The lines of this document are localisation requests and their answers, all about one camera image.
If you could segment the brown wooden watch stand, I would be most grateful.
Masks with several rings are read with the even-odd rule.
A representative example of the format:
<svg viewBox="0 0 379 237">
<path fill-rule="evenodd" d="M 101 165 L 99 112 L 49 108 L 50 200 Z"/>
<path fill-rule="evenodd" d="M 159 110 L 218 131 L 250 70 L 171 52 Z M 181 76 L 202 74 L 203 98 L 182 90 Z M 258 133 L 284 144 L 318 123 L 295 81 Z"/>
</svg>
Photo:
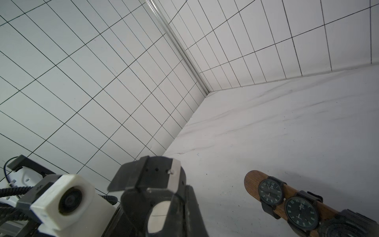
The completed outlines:
<svg viewBox="0 0 379 237">
<path fill-rule="evenodd" d="M 252 197 L 254 197 L 256 200 L 258 200 L 259 202 L 260 202 L 260 197 L 258 194 L 258 185 L 260 182 L 262 182 L 264 179 L 266 179 L 268 177 L 269 177 L 268 175 L 264 174 L 261 171 L 253 170 L 253 171 L 248 172 L 244 178 L 244 186 L 245 186 L 247 192 Z M 281 217 L 281 219 L 285 220 L 286 222 L 287 222 L 287 216 L 286 216 L 285 210 L 284 210 L 285 202 L 287 199 L 294 196 L 297 192 L 299 192 L 299 191 L 296 190 L 295 188 L 292 188 L 289 185 L 285 184 L 284 185 L 284 197 L 285 197 L 285 199 L 284 199 L 283 203 L 278 205 L 276 210 L 274 211 L 277 215 L 279 215 Z M 335 217 L 335 215 L 337 214 L 336 210 L 330 208 L 329 206 L 325 205 L 324 203 L 317 202 L 317 207 L 318 207 L 318 210 L 320 212 L 320 222 L 319 222 L 319 226 L 315 230 L 311 231 L 310 237 L 319 237 L 319 234 L 317 231 L 318 231 L 318 228 L 320 227 L 320 225 L 325 220 L 331 219 L 331 218 Z"/>
</svg>

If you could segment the black slim round watch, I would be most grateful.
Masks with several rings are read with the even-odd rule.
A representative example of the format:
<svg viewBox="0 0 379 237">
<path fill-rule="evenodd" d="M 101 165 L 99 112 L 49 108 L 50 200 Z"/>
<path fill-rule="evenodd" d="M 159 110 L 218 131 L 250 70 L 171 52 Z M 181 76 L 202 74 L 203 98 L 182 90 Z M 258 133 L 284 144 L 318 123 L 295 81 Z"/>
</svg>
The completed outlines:
<svg viewBox="0 0 379 237">
<path fill-rule="evenodd" d="M 311 231 L 319 226 L 317 202 L 323 203 L 323 197 L 305 191 L 299 191 L 286 200 L 287 223 L 299 237 L 309 237 Z"/>
<path fill-rule="evenodd" d="M 277 215 L 274 211 L 277 206 L 282 204 L 284 197 L 284 185 L 286 183 L 273 177 L 269 176 L 264 179 L 258 185 L 258 194 L 260 197 L 260 202 L 262 209 L 265 213 L 271 215 L 276 220 L 281 217 Z"/>
</svg>

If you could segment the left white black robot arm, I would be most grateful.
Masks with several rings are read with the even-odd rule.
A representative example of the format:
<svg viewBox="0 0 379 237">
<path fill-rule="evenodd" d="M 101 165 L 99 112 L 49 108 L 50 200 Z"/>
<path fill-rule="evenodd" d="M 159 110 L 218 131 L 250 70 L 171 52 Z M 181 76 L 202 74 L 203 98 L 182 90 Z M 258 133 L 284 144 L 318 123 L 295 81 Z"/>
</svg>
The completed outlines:
<svg viewBox="0 0 379 237">
<path fill-rule="evenodd" d="M 54 172 L 24 155 L 13 157 L 1 166 L 1 219 L 9 217 L 1 224 L 2 237 L 48 236 L 38 230 L 40 223 L 15 209 L 23 195 L 51 174 Z"/>
</svg>

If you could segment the black rectangular smart watch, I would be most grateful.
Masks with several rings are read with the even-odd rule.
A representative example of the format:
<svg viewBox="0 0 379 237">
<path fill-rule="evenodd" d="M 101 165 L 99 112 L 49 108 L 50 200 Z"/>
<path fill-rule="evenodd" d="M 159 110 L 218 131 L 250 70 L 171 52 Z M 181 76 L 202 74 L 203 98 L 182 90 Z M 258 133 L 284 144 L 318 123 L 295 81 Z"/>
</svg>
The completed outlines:
<svg viewBox="0 0 379 237">
<path fill-rule="evenodd" d="M 123 164 L 108 186 L 122 192 L 105 237 L 207 237 L 192 186 L 177 159 L 145 156 Z"/>
</svg>

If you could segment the black round wrist watch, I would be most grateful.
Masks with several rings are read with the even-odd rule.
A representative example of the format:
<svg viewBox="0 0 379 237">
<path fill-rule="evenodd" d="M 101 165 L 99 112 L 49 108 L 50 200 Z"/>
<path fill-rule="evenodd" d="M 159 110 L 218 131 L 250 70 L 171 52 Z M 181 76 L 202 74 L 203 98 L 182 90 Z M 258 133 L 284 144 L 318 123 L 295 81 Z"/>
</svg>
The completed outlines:
<svg viewBox="0 0 379 237">
<path fill-rule="evenodd" d="M 345 209 L 325 220 L 317 232 L 320 237 L 378 237 L 379 224 L 360 213 Z"/>
</svg>

